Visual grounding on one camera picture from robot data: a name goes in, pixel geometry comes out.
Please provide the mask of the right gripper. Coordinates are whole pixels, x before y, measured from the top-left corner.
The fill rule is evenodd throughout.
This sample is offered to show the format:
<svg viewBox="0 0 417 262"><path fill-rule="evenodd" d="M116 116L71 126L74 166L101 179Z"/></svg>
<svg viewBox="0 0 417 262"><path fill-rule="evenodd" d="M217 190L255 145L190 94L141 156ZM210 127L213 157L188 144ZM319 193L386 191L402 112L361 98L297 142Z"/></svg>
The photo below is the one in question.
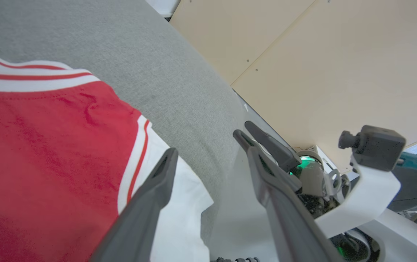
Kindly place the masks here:
<svg viewBox="0 0 417 262"><path fill-rule="evenodd" d="M302 150L296 153L252 121L246 121L245 128L280 168L300 180L302 188L297 196L314 219L338 207L350 193L352 186L347 175L330 166L317 152Z"/></svg>

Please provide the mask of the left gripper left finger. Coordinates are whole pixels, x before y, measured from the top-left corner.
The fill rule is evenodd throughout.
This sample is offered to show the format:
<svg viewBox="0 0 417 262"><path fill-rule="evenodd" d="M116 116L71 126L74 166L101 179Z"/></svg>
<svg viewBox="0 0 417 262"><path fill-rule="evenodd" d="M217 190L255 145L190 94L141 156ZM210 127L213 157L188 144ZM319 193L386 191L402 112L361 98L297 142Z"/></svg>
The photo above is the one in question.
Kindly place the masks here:
<svg viewBox="0 0 417 262"><path fill-rule="evenodd" d="M172 195L178 151L168 148L95 249L92 262L148 262L160 211Z"/></svg>

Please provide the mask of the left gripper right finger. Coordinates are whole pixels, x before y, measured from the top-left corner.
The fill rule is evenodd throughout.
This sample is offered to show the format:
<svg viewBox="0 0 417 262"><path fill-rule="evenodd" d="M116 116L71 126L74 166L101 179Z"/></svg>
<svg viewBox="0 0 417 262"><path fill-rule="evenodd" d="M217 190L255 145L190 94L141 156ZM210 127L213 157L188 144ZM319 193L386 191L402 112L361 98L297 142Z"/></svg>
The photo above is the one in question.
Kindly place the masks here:
<svg viewBox="0 0 417 262"><path fill-rule="evenodd" d="M280 262L341 262L343 257L315 223L289 175L241 130L234 139L245 151L253 188L265 208Z"/></svg>

